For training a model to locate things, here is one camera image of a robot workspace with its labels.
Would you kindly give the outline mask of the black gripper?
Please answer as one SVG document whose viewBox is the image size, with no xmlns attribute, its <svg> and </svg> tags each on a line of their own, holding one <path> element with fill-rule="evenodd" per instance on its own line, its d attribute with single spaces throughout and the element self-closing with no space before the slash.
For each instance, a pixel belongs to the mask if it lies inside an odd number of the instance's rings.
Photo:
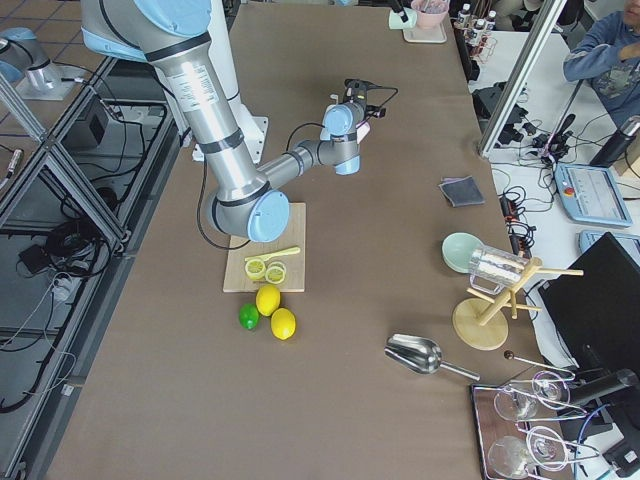
<svg viewBox="0 0 640 480">
<path fill-rule="evenodd" d="M 408 14 L 400 0 L 389 0 L 389 6 L 401 22 L 408 21 Z"/>
<path fill-rule="evenodd" d="M 383 105 L 369 104 L 367 95 L 370 90 L 383 90 L 384 87 L 367 80 L 351 79 L 344 80 L 345 93 L 344 103 L 353 103 L 360 107 L 363 112 L 363 120 L 370 118 L 383 118 L 386 115 L 386 107 Z"/>
</svg>

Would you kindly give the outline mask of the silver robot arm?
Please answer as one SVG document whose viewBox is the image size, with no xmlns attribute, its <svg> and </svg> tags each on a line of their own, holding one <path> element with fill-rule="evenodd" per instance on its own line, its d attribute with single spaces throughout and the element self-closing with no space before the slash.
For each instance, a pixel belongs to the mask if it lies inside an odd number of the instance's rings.
<svg viewBox="0 0 640 480">
<path fill-rule="evenodd" d="M 360 167 L 359 140 L 383 106 L 368 103 L 375 84 L 348 79 L 342 102 L 325 111 L 323 136 L 305 140 L 261 166 L 253 163 L 209 56 L 209 1 L 84 1 L 85 45 L 105 56 L 150 64 L 169 83 L 180 111 L 218 184 L 208 199 L 212 227 L 253 242 L 272 242 L 289 222 L 281 186 L 317 165 L 339 175 Z"/>
</svg>

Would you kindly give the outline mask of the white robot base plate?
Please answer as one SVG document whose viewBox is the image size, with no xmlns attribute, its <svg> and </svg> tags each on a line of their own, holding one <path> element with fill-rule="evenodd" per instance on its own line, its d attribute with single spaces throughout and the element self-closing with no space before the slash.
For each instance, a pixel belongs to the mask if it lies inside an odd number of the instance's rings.
<svg viewBox="0 0 640 480">
<path fill-rule="evenodd" d="M 243 103 L 239 91 L 227 100 L 227 105 L 227 114 L 216 112 L 211 105 L 194 107 L 190 111 L 182 108 L 185 119 L 192 128 L 196 139 L 197 146 L 192 154 L 193 160 L 204 162 L 205 144 L 221 142 L 227 136 L 240 130 L 252 162 L 258 164 L 266 140 L 268 118 L 253 115 Z"/>
</svg>

